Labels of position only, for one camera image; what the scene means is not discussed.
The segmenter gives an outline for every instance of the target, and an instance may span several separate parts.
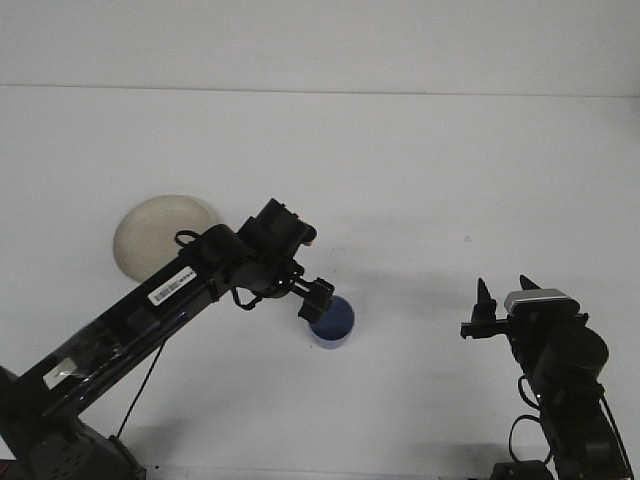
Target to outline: white label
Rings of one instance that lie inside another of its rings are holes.
[[[184,267],[147,297],[157,307],[194,278],[196,278],[196,272],[191,267]]]
[[[44,380],[44,383],[47,384],[47,387],[49,387],[49,390],[53,390],[64,379],[73,375],[77,368],[78,366],[76,365],[76,362],[70,358],[65,358],[58,365],[53,367],[49,373],[42,377],[42,379]]]

